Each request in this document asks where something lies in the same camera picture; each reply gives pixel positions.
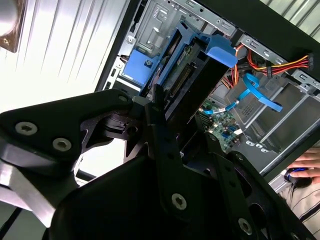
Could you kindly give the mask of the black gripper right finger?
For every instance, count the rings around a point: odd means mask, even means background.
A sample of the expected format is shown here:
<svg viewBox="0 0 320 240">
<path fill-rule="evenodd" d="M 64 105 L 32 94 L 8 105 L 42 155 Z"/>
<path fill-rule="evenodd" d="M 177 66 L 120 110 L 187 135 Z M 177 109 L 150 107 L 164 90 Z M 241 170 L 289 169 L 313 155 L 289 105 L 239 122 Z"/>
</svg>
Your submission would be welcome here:
<svg viewBox="0 0 320 240">
<path fill-rule="evenodd" d="M 220 155 L 221 148 L 217 139 L 204 133 L 203 141 L 205 162 L 210 175 L 218 181 L 233 235 L 238 240 L 255 240 L 257 231 L 233 163 Z"/>
</svg>

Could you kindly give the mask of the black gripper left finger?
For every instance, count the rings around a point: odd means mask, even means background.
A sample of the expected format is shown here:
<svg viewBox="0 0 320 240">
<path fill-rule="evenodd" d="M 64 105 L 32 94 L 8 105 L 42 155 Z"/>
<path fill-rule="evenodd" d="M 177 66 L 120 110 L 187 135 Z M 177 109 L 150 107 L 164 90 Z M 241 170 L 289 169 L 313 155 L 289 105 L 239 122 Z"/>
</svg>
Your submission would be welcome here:
<svg viewBox="0 0 320 240">
<path fill-rule="evenodd" d="M 117 89 L 28 106 L 0 115 L 0 184 L 18 196 L 42 222 L 52 222 L 75 190 L 74 169 L 83 153 L 126 141 L 129 162 L 152 160 L 159 186 L 183 167 L 164 115 L 164 90 L 152 100 Z"/>
</svg>

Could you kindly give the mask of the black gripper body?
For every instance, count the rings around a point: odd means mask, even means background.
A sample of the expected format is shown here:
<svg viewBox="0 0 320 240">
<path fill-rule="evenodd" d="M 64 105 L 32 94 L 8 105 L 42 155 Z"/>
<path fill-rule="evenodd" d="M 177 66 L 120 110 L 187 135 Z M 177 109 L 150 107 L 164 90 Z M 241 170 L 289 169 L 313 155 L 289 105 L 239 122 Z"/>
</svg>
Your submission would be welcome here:
<svg viewBox="0 0 320 240">
<path fill-rule="evenodd" d="M 53 216 L 49 238 L 238 240 L 205 158 L 173 171 L 166 187 L 159 186 L 150 159 L 138 157 L 119 166 L 69 194 Z M 233 163 L 256 240 L 313 238 L 243 155 L 231 152 L 224 158 Z"/>
</svg>

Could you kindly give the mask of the person hand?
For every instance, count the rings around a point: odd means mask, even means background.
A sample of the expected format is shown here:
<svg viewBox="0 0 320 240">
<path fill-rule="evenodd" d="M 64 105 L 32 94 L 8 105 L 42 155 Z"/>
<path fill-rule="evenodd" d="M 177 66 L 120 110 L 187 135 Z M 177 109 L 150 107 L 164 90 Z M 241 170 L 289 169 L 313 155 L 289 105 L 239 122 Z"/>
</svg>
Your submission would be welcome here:
<svg viewBox="0 0 320 240">
<path fill-rule="evenodd" d="M 313 184 L 318 184 L 320 182 L 320 148 L 308 149 L 288 168 L 307 168 L 307 170 L 291 172 L 290 175 L 294 178 L 311 178 Z"/>
</svg>

